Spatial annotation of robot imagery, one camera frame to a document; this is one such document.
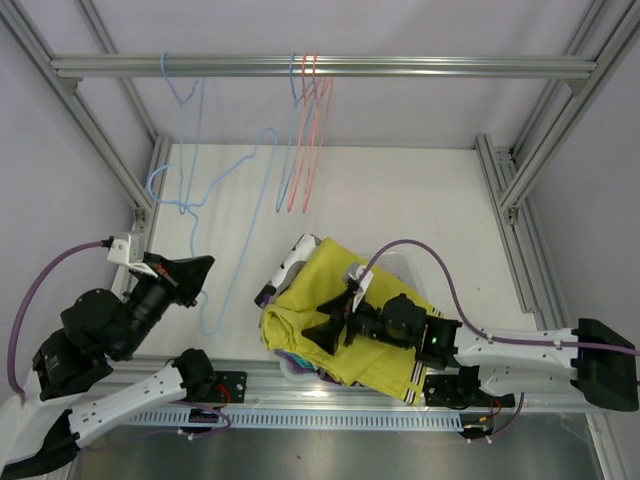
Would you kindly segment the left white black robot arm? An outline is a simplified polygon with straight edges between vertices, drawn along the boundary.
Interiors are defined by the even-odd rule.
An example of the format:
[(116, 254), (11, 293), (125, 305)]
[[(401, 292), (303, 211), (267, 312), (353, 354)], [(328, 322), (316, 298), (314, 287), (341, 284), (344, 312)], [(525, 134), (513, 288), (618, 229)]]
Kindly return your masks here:
[(148, 409), (173, 401), (203, 401), (217, 375), (207, 354), (190, 348), (136, 384), (99, 400), (83, 394), (129, 361), (172, 305), (196, 305), (215, 259), (169, 260), (145, 253), (147, 273), (136, 273), (123, 297), (91, 289), (60, 314), (62, 326), (32, 360), (24, 395), (15, 399), (15, 429), (2, 448), (1, 476), (45, 475), (71, 463), (99, 436)]

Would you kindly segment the blue hanger of purple trousers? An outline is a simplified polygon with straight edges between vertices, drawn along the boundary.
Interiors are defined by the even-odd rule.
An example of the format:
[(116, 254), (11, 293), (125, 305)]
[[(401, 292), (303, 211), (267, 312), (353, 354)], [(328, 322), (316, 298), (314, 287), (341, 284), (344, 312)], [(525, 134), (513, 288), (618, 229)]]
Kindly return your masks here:
[(310, 82), (307, 82), (305, 77), (306, 56), (303, 56), (300, 63), (300, 89), (296, 87), (297, 80), (294, 75), (294, 62), (296, 59), (297, 54), (292, 53), (288, 64), (292, 110), (286, 137), (284, 163), (276, 196), (275, 211), (277, 213), (280, 213), (283, 209), (290, 212), (295, 203), (302, 167), (305, 163), (303, 139), (310, 131), (313, 116), (312, 78)]

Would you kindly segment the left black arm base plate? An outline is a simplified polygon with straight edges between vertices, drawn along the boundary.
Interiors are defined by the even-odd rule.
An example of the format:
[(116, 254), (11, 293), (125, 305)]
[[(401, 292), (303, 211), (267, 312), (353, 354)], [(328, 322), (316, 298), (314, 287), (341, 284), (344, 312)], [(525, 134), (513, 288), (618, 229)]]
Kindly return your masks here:
[(178, 404), (187, 414), (186, 420), (178, 423), (178, 431), (196, 436), (228, 428), (229, 423), (218, 412), (244, 403), (247, 378), (245, 371), (218, 371), (216, 382), (207, 393)]

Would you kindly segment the yellow trousers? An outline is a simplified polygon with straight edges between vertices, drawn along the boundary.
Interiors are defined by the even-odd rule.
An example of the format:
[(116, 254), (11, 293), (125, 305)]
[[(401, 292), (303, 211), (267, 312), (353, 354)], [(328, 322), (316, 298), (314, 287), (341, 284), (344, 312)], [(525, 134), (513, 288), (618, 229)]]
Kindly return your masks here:
[(331, 238), (302, 235), (255, 303), (267, 349), (408, 405), (419, 403), (427, 365), (444, 348), (427, 341), (441, 311)]

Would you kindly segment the teal trousers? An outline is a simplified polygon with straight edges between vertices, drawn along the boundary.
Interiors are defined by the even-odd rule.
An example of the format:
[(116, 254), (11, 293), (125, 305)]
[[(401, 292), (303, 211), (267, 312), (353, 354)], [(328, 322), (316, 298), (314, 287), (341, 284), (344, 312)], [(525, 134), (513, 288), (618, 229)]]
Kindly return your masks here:
[(294, 355), (293, 356), (294, 361), (303, 369), (307, 369), (307, 370), (314, 370), (315, 366), (312, 362), (298, 356), (298, 355)]

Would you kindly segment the grey purple camouflage trousers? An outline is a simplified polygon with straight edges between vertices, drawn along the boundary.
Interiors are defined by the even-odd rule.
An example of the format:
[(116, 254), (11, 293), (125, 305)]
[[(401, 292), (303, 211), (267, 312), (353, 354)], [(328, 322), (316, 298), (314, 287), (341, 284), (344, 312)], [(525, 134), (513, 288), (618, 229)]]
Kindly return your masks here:
[(280, 263), (274, 275), (256, 295), (255, 305), (264, 308), (286, 291), (321, 242), (322, 240), (313, 234), (303, 234)]

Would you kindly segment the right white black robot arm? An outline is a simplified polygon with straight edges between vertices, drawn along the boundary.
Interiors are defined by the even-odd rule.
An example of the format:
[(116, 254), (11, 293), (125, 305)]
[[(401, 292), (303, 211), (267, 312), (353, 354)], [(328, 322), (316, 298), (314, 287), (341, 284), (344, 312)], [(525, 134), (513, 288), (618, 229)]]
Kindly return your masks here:
[(598, 320), (510, 339), (431, 315), (405, 294), (377, 308), (345, 292), (317, 310), (327, 320), (302, 334), (326, 353), (367, 338), (407, 350), (419, 365), (435, 370), (423, 386), (429, 406), (512, 407), (522, 394), (577, 391), (601, 409), (639, 409), (635, 348)]

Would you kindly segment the light blue wire hanger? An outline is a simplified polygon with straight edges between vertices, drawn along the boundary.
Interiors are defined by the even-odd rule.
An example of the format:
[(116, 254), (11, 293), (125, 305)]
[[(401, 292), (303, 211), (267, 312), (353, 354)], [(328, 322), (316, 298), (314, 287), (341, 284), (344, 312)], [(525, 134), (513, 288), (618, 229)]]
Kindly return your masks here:
[(184, 215), (187, 211), (187, 204), (189, 201), (189, 196), (192, 188), (193, 180), (190, 179), (185, 181), (185, 155), (184, 155), (184, 145), (186, 140), (186, 129), (187, 129), (187, 110), (188, 105), (191, 99), (196, 94), (196, 91), (199, 91), (199, 104), (198, 104), (198, 117), (197, 117), (197, 125), (196, 125), (196, 144), (199, 144), (202, 132), (202, 121), (203, 121), (203, 113), (204, 113), (204, 97), (205, 97), (205, 85), (206, 80), (204, 77), (196, 78), (191, 85), (191, 90), (185, 96), (182, 96), (172, 80), (168, 75), (168, 61), (169, 53), (167, 51), (163, 52), (160, 57), (160, 69), (161, 74), (174, 99), (178, 104), (179, 110), (179, 135), (178, 135), (178, 173), (179, 173), (179, 185), (178, 185), (178, 198), (176, 200), (176, 206), (178, 207), (178, 212), (180, 215)]

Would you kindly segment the pink hanger of teal trousers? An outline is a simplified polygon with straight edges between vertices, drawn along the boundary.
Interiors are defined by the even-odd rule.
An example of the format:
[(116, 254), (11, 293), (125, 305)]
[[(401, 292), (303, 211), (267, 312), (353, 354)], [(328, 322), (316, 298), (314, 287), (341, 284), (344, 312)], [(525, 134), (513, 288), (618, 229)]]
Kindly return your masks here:
[(295, 143), (292, 177), (287, 195), (287, 212), (291, 213), (298, 198), (305, 213), (310, 202), (318, 153), (318, 129), (324, 97), (324, 81), (318, 74), (319, 56), (304, 55), (300, 63), (302, 113)]

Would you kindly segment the pink hanger of camouflage trousers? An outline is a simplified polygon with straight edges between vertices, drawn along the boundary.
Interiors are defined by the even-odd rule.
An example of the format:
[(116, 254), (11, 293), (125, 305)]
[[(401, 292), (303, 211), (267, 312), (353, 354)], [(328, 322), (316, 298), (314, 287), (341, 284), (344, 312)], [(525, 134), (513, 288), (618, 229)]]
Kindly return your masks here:
[(302, 201), (303, 214), (306, 214), (309, 208), (316, 171), (327, 131), (334, 90), (334, 79), (332, 77), (320, 77), (318, 72), (318, 55), (315, 54), (311, 66), (313, 117), (306, 149), (307, 159), (305, 160), (305, 184)]

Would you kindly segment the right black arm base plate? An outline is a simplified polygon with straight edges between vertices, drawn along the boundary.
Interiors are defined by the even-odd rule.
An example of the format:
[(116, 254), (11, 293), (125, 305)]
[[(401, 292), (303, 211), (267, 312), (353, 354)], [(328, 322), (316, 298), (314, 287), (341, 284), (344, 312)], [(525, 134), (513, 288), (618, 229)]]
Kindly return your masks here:
[(516, 406), (515, 396), (486, 393), (458, 375), (427, 375), (423, 394), (429, 407), (442, 407), (460, 413), (460, 436), (468, 443), (488, 439), (497, 429), (497, 419), (505, 408)]

